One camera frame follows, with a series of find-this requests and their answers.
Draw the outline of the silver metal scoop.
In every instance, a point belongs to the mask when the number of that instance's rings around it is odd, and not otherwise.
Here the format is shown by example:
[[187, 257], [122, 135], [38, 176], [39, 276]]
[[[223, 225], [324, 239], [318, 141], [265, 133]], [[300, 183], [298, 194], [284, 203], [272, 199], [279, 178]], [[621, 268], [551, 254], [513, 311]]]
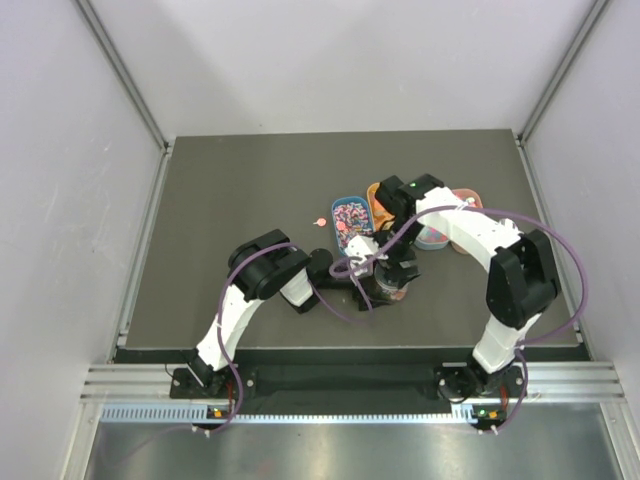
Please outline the silver metal scoop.
[[517, 224], [509, 218], [501, 219], [500, 224], [505, 226], [506, 228], [509, 228], [510, 230], [515, 230], [515, 231], [519, 230]]

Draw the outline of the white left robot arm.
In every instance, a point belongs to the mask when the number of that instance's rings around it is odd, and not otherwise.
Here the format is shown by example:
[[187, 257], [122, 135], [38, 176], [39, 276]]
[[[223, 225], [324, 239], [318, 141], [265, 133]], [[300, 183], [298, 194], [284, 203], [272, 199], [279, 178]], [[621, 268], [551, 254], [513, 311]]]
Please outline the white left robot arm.
[[297, 313], [313, 309], [324, 298], [321, 289], [353, 290], [367, 308], [373, 300], [364, 291], [368, 262], [380, 247], [370, 235], [357, 235], [347, 244], [346, 279], [330, 273], [333, 257], [326, 249], [307, 254], [281, 230], [271, 230], [237, 247], [229, 257], [229, 273], [222, 288], [212, 325], [185, 362], [192, 384], [205, 396], [216, 396], [226, 387], [224, 369], [232, 365], [238, 342], [258, 308], [279, 295]]

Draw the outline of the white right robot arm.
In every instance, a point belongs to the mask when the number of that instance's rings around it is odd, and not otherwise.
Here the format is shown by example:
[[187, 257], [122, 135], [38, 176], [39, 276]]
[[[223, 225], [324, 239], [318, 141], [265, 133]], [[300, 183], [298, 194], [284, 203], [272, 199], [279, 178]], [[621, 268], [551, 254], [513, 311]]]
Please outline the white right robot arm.
[[461, 394], [492, 394], [517, 345], [561, 291], [549, 238], [538, 229], [523, 234], [492, 220], [429, 174], [410, 183], [391, 176], [375, 198], [394, 218], [375, 236], [384, 251], [374, 268], [381, 290], [401, 290], [418, 277], [413, 245], [426, 228], [442, 233], [487, 272], [490, 317], [467, 362]]

